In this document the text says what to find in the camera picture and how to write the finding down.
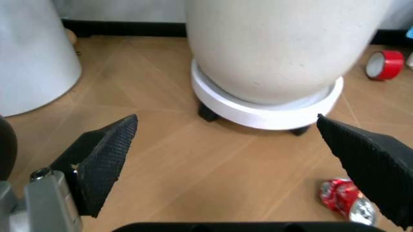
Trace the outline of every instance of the baseboard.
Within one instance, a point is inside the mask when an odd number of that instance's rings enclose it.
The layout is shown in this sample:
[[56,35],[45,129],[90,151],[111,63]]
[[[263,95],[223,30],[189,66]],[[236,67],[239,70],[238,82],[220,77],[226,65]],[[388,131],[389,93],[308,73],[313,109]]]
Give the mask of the baseboard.
[[[103,22],[62,20],[64,26],[79,37],[91,35],[130,35],[186,37],[184,23],[157,22]],[[406,37],[406,30],[378,30],[371,44],[413,46],[413,39]]]
[[186,37],[184,23],[103,22],[68,19],[63,19],[62,22],[65,28],[72,30],[79,37],[91,35]]

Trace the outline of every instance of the white wall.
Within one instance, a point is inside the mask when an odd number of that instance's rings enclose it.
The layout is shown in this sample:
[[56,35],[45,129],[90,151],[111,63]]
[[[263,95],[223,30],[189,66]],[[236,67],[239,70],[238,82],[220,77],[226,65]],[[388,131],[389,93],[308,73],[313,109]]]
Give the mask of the white wall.
[[[53,0],[62,17],[77,20],[185,22],[185,0]],[[413,0],[394,0],[382,29],[413,26]]]

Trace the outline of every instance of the red tape roll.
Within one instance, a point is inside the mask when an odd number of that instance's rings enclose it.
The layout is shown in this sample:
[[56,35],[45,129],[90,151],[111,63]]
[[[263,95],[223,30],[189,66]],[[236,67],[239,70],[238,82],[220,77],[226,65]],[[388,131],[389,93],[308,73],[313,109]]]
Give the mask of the red tape roll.
[[404,57],[399,51],[373,53],[366,65],[366,74],[374,80],[390,80],[403,69]]

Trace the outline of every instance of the red soda can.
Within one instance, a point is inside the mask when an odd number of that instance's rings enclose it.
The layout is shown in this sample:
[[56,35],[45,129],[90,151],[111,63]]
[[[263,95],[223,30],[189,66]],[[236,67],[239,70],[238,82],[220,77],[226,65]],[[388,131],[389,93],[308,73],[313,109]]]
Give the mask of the red soda can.
[[373,204],[357,186],[345,178],[325,181],[320,188],[321,201],[332,211],[339,212],[348,220],[374,226],[377,220]]

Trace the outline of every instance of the white planter pot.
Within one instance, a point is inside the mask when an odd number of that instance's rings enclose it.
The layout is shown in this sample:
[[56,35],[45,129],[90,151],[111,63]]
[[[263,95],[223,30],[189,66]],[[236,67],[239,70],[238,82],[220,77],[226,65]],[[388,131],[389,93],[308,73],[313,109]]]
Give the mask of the white planter pot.
[[0,115],[67,92],[81,66],[50,0],[0,0]]
[[187,32],[202,71],[222,89],[278,104],[351,68],[391,1],[187,0]]

